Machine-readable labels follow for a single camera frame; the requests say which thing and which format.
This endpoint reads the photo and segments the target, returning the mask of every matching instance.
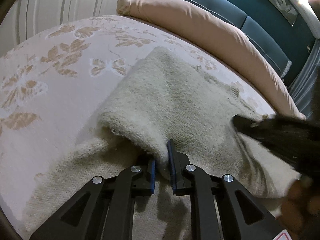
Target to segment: human hand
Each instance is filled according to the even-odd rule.
[[[319,211],[320,191],[312,192],[301,180],[296,180],[281,205],[278,220],[288,230],[292,240],[298,240],[308,221]]]

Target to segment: fuzzy fabric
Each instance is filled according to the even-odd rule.
[[[25,238],[92,177],[118,175],[144,150],[155,156],[162,176],[155,195],[137,199],[132,239],[190,239],[189,198],[175,197],[164,179],[169,139],[208,174],[232,174],[256,196],[282,196],[288,181],[277,177],[289,167],[230,126],[235,114],[259,118],[238,95],[200,67],[155,48],[108,97],[99,136],[52,165],[24,210]],[[274,171],[272,178],[266,169]],[[290,180],[292,174],[286,174]]]

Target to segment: bed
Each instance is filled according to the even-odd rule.
[[[21,236],[24,207],[49,166],[93,136],[99,106],[158,46],[237,88],[258,114],[275,113],[231,67],[142,20],[93,17],[43,31],[0,58],[0,206]]]

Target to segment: gray curtain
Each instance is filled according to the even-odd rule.
[[[320,66],[320,40],[316,40],[302,70],[291,83],[288,90],[300,112],[309,119],[312,117],[311,99],[313,87]]]

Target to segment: black tool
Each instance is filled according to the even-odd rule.
[[[208,175],[168,142],[173,194],[190,195],[192,240],[220,239],[216,199],[224,240],[273,240],[284,228],[230,174]]]
[[[320,189],[320,123],[276,115],[257,122],[235,115],[232,124],[290,164],[303,176],[312,178],[311,190]],[[305,227],[300,240],[320,238],[320,213]]]
[[[155,160],[141,155],[116,177],[92,178],[30,240],[131,240],[134,198],[154,189]]]

